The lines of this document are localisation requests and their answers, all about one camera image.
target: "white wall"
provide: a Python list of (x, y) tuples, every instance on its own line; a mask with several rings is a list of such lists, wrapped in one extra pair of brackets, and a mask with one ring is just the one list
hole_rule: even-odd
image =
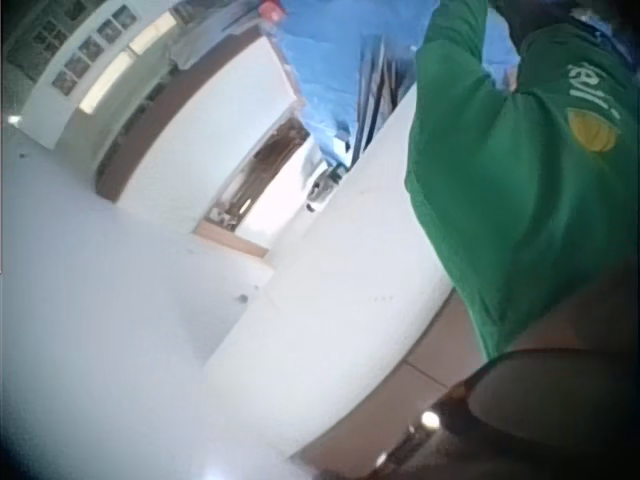
[(193, 231), (218, 190), (294, 101), (273, 48), (259, 38), (165, 127), (118, 205), (178, 232)]
[(96, 29), (123, 4), (122, 0), (107, 0), (69, 37), (47, 66), (22, 109), (22, 130), (41, 145), (53, 149), (74, 110), (104, 69), (138, 33), (175, 3), (177, 0), (127, 0), (138, 21), (105, 49), (71, 95), (65, 97), (51, 82), (87, 36), (97, 35)]
[(204, 359), (270, 269), (131, 218), (2, 133), (3, 447), (43, 478), (300, 478), (202, 401)]
[(206, 366), (209, 398), (290, 455), (397, 365), (451, 283), (404, 189), (413, 89)]
[(3, 62), (2, 66), (2, 113), (18, 115), (33, 88), (33, 82), (17, 67)]
[(324, 165), (320, 148), (309, 137), (256, 200), (235, 234), (270, 249), (306, 204), (314, 173)]

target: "window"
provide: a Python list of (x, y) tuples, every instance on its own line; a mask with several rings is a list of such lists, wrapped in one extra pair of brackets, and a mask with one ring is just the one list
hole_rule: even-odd
[(92, 114), (100, 101), (111, 90), (111, 87), (118, 81), (122, 74), (134, 62), (135, 56), (125, 50), (120, 53), (111, 64), (102, 72), (102, 75), (96, 80), (93, 87), (80, 103), (80, 109), (88, 114)]
[(60, 27), (53, 19), (47, 19), (33, 36), (33, 43), (47, 55), (53, 57), (62, 44), (67, 41), (67, 32)]
[(177, 25), (170, 12), (161, 15), (155, 22), (145, 28), (133, 39), (129, 47), (138, 55), (142, 55), (153, 43)]
[(77, 21), (84, 12), (87, 11), (87, 6), (81, 0), (75, 0), (64, 10), (64, 15), (72, 22)]

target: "ceiling light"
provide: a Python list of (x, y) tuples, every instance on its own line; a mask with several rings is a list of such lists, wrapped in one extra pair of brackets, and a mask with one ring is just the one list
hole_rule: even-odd
[(151, 45), (153, 45), (156, 40), (158, 40), (162, 35), (171, 30), (174, 26), (176, 26), (178, 22), (173, 18), (170, 12), (166, 12), (161, 15), (155, 22), (145, 28), (142, 32), (138, 34), (136, 38), (134, 38), (129, 44), (129, 48), (131, 48), (138, 55), (142, 55), (145, 50), (147, 50)]
[(98, 77), (87, 95), (80, 102), (80, 109), (88, 114), (92, 114), (100, 101), (109, 92), (111, 87), (118, 81), (122, 74), (131, 66), (134, 55), (128, 51), (118, 54), (118, 56), (105, 68), (102, 75)]
[(251, 198), (249, 200), (247, 200), (246, 202), (244, 202), (244, 205), (242, 206), (242, 208), (240, 209), (240, 215), (242, 215), (244, 213), (244, 211), (249, 208), (249, 205), (251, 205)]
[(20, 124), (22, 124), (22, 117), (20, 115), (9, 115), (7, 117), (7, 122), (9, 123), (9, 125), (19, 127)]
[(380, 468), (384, 462), (387, 461), (387, 452), (382, 452), (376, 459), (376, 468)]
[(420, 422), (427, 430), (437, 430), (440, 428), (440, 417), (431, 410), (427, 410), (422, 414)]

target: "wooden trim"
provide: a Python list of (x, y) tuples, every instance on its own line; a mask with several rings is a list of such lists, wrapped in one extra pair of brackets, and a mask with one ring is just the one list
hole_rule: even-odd
[(207, 219), (202, 220), (193, 232), (194, 235), (258, 258), (264, 258), (269, 252), (264, 247), (239, 237), (235, 233), (215, 225)]
[(180, 72), (131, 128), (115, 157), (96, 181), (98, 195), (117, 202), (142, 159), (169, 122), (211, 77), (261, 36), (258, 26), (240, 35), (229, 35), (195, 65)]

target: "green sleeve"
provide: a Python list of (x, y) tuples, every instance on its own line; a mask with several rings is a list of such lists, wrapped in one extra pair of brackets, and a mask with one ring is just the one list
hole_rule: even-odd
[(442, 0), (416, 55), (406, 187), (460, 290), (497, 283), (497, 257), (514, 244), (530, 202), (505, 166), (514, 152), (503, 155), (521, 136), (513, 102), (482, 68), (487, 13), (487, 0)]
[(449, 42), (480, 62), (486, 23), (487, 0), (441, 0), (424, 43)]

